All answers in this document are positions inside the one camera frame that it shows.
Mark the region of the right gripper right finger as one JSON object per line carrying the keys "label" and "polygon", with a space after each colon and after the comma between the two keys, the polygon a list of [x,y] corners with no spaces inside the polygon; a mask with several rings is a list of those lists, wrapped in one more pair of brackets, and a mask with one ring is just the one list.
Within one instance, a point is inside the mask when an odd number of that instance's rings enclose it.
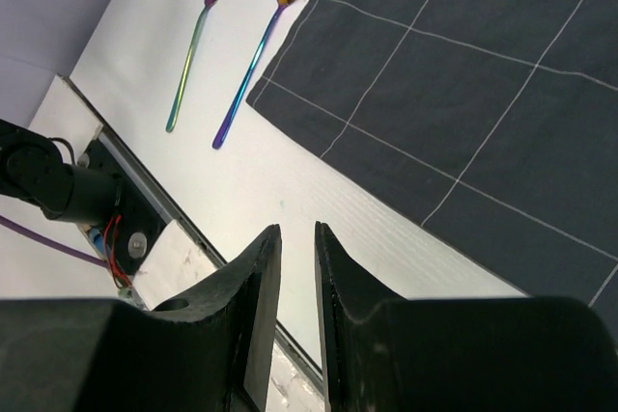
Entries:
{"label": "right gripper right finger", "polygon": [[334,231],[315,224],[323,388],[328,411],[384,411],[392,347],[383,304],[399,295],[357,263]]}

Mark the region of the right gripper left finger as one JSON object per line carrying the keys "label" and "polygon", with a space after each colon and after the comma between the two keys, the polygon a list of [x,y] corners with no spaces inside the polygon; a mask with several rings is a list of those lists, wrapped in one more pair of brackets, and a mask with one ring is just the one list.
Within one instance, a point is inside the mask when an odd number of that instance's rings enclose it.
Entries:
{"label": "right gripper left finger", "polygon": [[281,229],[267,226],[235,259],[160,303],[154,411],[263,411],[281,282]]}

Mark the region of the dark checked cloth napkin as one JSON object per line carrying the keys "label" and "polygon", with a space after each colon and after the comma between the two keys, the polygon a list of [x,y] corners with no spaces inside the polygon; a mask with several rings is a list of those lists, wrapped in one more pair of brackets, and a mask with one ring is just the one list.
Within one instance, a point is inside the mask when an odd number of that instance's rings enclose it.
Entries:
{"label": "dark checked cloth napkin", "polygon": [[617,327],[617,0],[309,0],[248,103],[531,295]]}

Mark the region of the iridescent spoon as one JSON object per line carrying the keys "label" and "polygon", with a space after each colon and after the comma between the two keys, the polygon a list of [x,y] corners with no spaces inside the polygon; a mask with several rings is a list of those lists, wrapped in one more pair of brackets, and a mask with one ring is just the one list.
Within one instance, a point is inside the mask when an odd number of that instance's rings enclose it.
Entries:
{"label": "iridescent spoon", "polygon": [[245,73],[245,75],[243,76],[239,88],[235,94],[235,97],[220,125],[220,127],[218,128],[212,143],[211,143],[211,147],[214,150],[219,150],[227,136],[229,133],[229,130],[231,128],[231,125],[236,117],[236,114],[239,110],[240,104],[242,103],[242,100],[244,98],[244,95],[246,93],[248,84],[252,78],[252,75],[255,71],[255,68],[257,67],[260,58],[265,50],[265,47],[267,45],[267,42],[270,38],[270,35],[275,27],[275,24],[277,22],[277,20],[279,19],[279,17],[281,16],[281,14],[294,2],[294,0],[276,0],[277,3],[277,7],[276,10],[274,11],[273,15],[271,16],[267,27],[257,45],[257,48],[252,56],[251,62],[247,68],[247,71]]}

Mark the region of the iridescent fork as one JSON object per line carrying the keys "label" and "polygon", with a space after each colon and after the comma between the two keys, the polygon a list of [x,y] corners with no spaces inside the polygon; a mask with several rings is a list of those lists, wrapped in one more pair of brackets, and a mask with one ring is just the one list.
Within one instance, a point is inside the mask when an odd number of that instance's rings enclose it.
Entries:
{"label": "iridescent fork", "polygon": [[187,82],[189,79],[189,74],[191,71],[192,63],[195,58],[199,41],[201,39],[202,30],[204,27],[204,23],[206,21],[207,15],[210,9],[217,3],[218,0],[204,0],[204,5],[202,10],[197,16],[194,29],[192,32],[191,40],[189,43],[189,47],[187,49],[187,53],[185,56],[185,60],[183,63],[183,70],[179,80],[179,84],[175,93],[174,101],[167,119],[167,123],[165,126],[165,131],[167,133],[171,133],[178,122],[178,118],[180,115],[181,107],[183,104],[183,98],[186,91]]}

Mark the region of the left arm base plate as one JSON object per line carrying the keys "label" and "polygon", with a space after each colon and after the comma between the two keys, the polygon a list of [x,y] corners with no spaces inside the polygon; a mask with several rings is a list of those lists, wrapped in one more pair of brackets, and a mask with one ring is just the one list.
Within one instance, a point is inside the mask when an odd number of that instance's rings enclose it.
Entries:
{"label": "left arm base plate", "polygon": [[169,219],[131,155],[101,133],[80,155],[78,164],[107,174],[121,187],[111,217],[100,225],[80,225],[117,288],[130,288]]}

